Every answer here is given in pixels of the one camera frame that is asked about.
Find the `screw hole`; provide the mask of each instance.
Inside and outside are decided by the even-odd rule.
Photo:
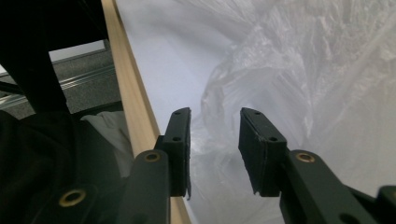
[[[158,161],[160,159],[160,154],[158,153],[150,153],[146,155],[145,160],[149,162]]]
[[[341,214],[340,219],[345,224],[360,224],[360,222],[350,214]]]
[[[87,193],[85,192],[84,189],[72,189],[66,192],[61,199],[59,200],[59,205],[61,207],[70,207],[74,206],[78,203],[81,203],[85,197],[87,196]]]
[[[311,155],[309,155],[308,153],[299,153],[296,155],[297,159],[299,161],[303,161],[303,162],[314,162],[315,158]]]

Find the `black plastic part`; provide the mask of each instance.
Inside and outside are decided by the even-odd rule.
[[[375,206],[381,208],[378,217],[383,223],[395,223],[396,221],[396,186],[384,186],[375,200]]]
[[[242,108],[239,150],[253,191],[262,197],[279,196],[277,173],[289,150],[285,137],[263,113]]]
[[[304,212],[306,223],[376,223],[323,160],[312,152],[294,150],[285,171]]]
[[[284,188],[282,188],[279,207],[286,224],[306,223],[306,215],[303,212],[304,209],[289,181],[287,181]]]
[[[358,202],[361,204],[364,210],[370,213],[372,218],[374,218],[377,223],[388,223],[388,222],[383,222],[382,221],[383,218],[380,217],[381,208],[375,204],[376,198],[373,198],[372,196],[367,195],[351,187],[348,186],[346,187],[349,189],[349,192],[351,192],[352,195],[356,198],[356,200],[358,200]]]
[[[149,150],[134,160],[117,224],[169,224],[170,176],[165,152]]]
[[[172,113],[165,135],[158,137],[154,149],[169,156],[171,196],[191,195],[190,181],[190,122],[191,110],[186,107]]]
[[[53,224],[60,223],[60,221],[84,224],[96,202],[97,194],[98,190],[93,185],[75,185],[63,189],[46,203],[32,224]],[[81,201],[78,200],[75,204],[71,203],[79,197],[82,199]]]

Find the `brass screw insert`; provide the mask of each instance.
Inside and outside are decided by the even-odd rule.
[[[160,154],[158,154],[157,152],[151,152],[150,154],[145,156],[145,161],[155,162],[158,161],[160,158]]]
[[[313,156],[309,155],[308,153],[304,153],[304,152],[297,154],[296,157],[299,161],[303,161],[303,162],[314,162],[315,161],[315,158]]]
[[[61,199],[59,200],[59,205],[61,207],[71,207],[78,203],[81,203],[86,196],[87,193],[84,189],[72,189],[66,192],[61,197]]]

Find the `black fabric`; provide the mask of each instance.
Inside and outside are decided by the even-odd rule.
[[[105,39],[100,0],[0,0],[0,27],[0,64],[35,112],[67,112],[49,51]]]
[[[0,223],[31,223],[52,195],[76,183],[99,189],[90,223],[111,223],[124,185],[112,146],[65,112],[17,120],[0,111]]]

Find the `wooden edge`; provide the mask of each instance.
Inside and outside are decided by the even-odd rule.
[[[120,95],[134,155],[152,149],[160,134],[115,0],[102,0]],[[171,198],[171,223],[191,223],[181,197]]]

